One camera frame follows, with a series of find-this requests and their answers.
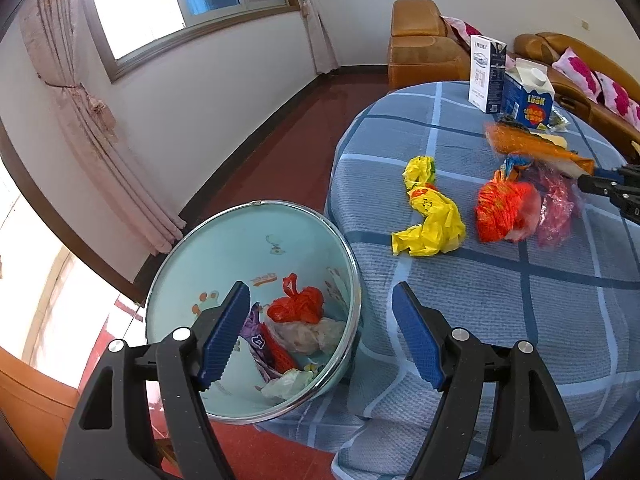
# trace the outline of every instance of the sofa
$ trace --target sofa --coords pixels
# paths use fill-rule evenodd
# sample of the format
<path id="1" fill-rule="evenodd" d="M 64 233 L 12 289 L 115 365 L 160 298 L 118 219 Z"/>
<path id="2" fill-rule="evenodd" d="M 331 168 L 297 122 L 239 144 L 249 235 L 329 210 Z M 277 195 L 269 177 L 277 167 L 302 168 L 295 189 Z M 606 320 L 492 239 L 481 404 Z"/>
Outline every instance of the sofa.
<path id="1" fill-rule="evenodd" d="M 631 145 L 640 144 L 640 132 L 603 105 L 587 99 L 584 93 L 565 75 L 551 68 L 564 51 L 571 47 L 594 72 L 601 72 L 622 85 L 634 101 L 640 102 L 640 84 L 620 65 L 589 45 L 555 32 L 521 34 L 513 43 L 516 56 L 546 64 L 551 84 L 556 90 L 556 102 L 590 124 L 632 163 L 640 162 Z"/>
<path id="2" fill-rule="evenodd" d="M 387 56 L 391 90 L 434 81 L 468 80 L 468 51 L 431 0 L 397 0 Z"/>

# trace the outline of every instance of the trash bin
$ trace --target trash bin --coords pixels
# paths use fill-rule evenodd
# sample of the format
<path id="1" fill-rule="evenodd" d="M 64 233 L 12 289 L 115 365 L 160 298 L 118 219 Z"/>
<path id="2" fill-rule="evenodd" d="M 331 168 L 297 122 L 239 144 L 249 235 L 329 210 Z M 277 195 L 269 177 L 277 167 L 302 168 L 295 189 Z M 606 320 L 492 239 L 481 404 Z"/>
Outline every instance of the trash bin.
<path id="1" fill-rule="evenodd" d="M 278 417 L 326 393 L 351 360 L 360 319 L 356 261 L 338 229 L 317 212 L 280 201 L 258 201 L 223 211 L 183 238 L 158 270 L 146 298 L 148 343 L 199 313 L 221 304 L 236 281 L 246 283 L 252 304 L 282 297 L 282 279 L 295 272 L 298 286 L 314 286 L 324 297 L 325 316 L 346 323 L 334 354 L 304 390 L 277 403 L 260 392 L 264 380 L 248 344 L 238 339 L 222 378 L 202 393 L 212 420 L 255 424 Z"/>

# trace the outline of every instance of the pillow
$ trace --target pillow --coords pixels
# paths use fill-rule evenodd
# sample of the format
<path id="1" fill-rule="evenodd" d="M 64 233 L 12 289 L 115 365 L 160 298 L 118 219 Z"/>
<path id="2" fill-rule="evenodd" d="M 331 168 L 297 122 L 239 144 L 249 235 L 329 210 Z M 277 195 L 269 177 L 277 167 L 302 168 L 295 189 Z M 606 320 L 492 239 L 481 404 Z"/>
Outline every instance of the pillow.
<path id="1" fill-rule="evenodd" d="M 607 75 L 596 72 L 602 85 L 604 105 L 626 122 L 638 127 L 638 104 L 629 98 L 629 94 L 618 83 Z"/>
<path id="2" fill-rule="evenodd" d="M 640 105 L 635 101 L 631 101 L 631 115 L 634 120 L 631 124 L 640 132 Z"/>
<path id="3" fill-rule="evenodd" d="M 598 102 L 598 95 L 602 89 L 600 83 L 593 75 L 587 64 L 576 56 L 574 50 L 569 47 L 564 54 L 551 65 L 552 68 L 563 73 L 571 81 L 578 85 L 578 88 L 594 103 Z"/>
<path id="4" fill-rule="evenodd" d="M 475 34 L 477 34 L 478 36 L 481 36 L 480 31 L 477 30 L 475 27 L 472 27 L 471 25 L 469 25 L 467 22 L 463 22 L 462 20 L 459 20 L 457 18 L 448 18 L 447 16 L 441 16 L 441 18 L 445 22 L 449 23 L 449 25 L 453 29 L 453 32 L 455 32 L 456 36 L 458 37 L 458 39 L 460 41 L 464 41 L 469 48 L 471 48 L 470 37 Z"/>

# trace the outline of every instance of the red mesh bag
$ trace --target red mesh bag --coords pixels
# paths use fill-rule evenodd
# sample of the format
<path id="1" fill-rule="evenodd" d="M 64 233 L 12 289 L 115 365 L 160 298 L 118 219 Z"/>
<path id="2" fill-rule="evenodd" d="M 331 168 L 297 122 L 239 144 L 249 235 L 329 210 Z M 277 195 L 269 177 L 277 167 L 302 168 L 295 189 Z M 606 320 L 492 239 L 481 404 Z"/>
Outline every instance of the red mesh bag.
<path id="1" fill-rule="evenodd" d="M 267 316 L 276 323 L 304 321 L 317 324 L 322 319 L 322 292 L 314 286 L 306 286 L 302 291 L 296 289 L 298 277 L 292 272 L 282 280 L 282 290 L 286 296 L 278 298 L 267 310 Z"/>
<path id="2" fill-rule="evenodd" d="M 533 234 L 540 220 L 540 194 L 529 182 L 484 184 L 478 193 L 476 229 L 483 243 L 519 241 Z"/>
<path id="3" fill-rule="evenodd" d="M 260 333 L 264 338 L 264 342 L 267 345 L 267 348 L 273 355 L 273 367 L 276 369 L 278 373 L 286 373 L 288 370 L 292 368 L 298 369 L 296 362 L 293 360 L 293 357 L 287 352 L 279 343 L 273 338 L 271 332 L 269 332 L 268 327 L 264 323 L 260 323 Z"/>

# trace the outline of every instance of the blue checkered tablecloth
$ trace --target blue checkered tablecloth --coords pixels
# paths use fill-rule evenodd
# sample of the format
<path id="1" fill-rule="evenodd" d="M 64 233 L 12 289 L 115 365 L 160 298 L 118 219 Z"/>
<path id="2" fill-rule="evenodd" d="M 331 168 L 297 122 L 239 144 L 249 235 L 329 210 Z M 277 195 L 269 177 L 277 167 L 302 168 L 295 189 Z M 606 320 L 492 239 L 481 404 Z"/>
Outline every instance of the blue checkered tablecloth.
<path id="1" fill-rule="evenodd" d="M 372 104 L 338 144 L 327 215 L 360 266 L 363 322 L 351 377 L 331 393 L 261 426 L 334 452 L 343 480 L 392 480 L 408 471 L 440 395 L 421 380 L 391 311 L 392 287 L 407 281 L 422 304 L 484 342 L 533 342 L 574 423 L 587 478 L 640 408 L 640 227 L 603 197 L 587 196 L 572 236 L 556 250 L 534 238 L 481 244 L 474 207 L 500 164 L 483 134 L 493 121 L 471 106 L 468 84 L 402 89 Z M 583 121 L 564 134 L 571 150 L 610 169 L 618 152 Z M 437 186 L 466 224 L 462 248 L 431 258 L 393 256 L 390 233 L 420 222 L 401 173 L 412 157 L 436 160 Z M 494 389 L 486 384 L 465 473 L 478 468 Z"/>

